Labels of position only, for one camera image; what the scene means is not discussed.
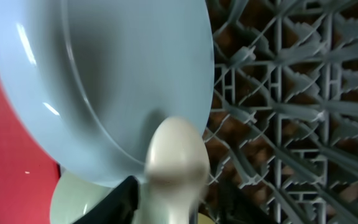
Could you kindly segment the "mint green bowl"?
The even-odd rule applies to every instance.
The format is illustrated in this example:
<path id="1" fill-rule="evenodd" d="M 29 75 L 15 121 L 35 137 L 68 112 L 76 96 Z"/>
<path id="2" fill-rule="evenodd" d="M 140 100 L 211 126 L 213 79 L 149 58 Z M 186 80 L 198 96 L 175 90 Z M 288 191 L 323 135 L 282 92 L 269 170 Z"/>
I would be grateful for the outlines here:
<path id="1" fill-rule="evenodd" d="M 61 175 L 53 192 L 50 205 L 50 223 L 74 223 L 100 201 L 112 188 L 87 182 L 68 172 Z"/>

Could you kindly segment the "white plastic spoon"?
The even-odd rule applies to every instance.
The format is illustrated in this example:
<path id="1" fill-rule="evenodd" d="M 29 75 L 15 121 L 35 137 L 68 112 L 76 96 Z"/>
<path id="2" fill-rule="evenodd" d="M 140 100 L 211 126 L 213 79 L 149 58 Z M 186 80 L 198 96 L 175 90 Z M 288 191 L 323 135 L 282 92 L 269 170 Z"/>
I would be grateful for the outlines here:
<path id="1" fill-rule="evenodd" d="M 156 129 L 145 161 L 145 183 L 133 223 L 187 224 L 205 196 L 210 164 L 203 138 L 185 118 Z"/>

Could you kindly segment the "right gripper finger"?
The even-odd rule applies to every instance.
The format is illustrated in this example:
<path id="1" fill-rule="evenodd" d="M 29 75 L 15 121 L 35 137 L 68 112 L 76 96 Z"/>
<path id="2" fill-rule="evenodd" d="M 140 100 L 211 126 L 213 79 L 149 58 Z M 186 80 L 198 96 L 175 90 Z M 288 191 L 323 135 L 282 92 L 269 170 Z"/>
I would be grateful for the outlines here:
<path id="1" fill-rule="evenodd" d="M 127 177 L 74 224 L 131 224 L 139 205 L 139 183 Z"/>

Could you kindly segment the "large light blue plate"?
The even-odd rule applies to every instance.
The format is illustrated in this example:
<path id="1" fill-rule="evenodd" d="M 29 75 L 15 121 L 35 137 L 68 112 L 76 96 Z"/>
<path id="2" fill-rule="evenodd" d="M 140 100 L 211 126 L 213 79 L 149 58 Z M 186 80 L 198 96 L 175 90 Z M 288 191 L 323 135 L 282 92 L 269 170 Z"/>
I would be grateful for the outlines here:
<path id="1" fill-rule="evenodd" d="M 144 179 L 170 116 L 203 133 L 214 50 L 204 0 L 0 0 L 0 84 L 27 132 L 77 177 Z"/>

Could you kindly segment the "yellow plastic cup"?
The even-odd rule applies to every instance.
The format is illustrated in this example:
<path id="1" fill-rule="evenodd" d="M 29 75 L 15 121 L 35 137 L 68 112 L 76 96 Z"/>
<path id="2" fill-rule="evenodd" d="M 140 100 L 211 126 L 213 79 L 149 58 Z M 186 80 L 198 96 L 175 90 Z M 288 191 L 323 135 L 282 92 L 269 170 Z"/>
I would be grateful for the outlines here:
<path id="1" fill-rule="evenodd" d="M 199 213 L 197 216 L 197 224 L 215 224 L 215 222 L 210 217 Z"/>

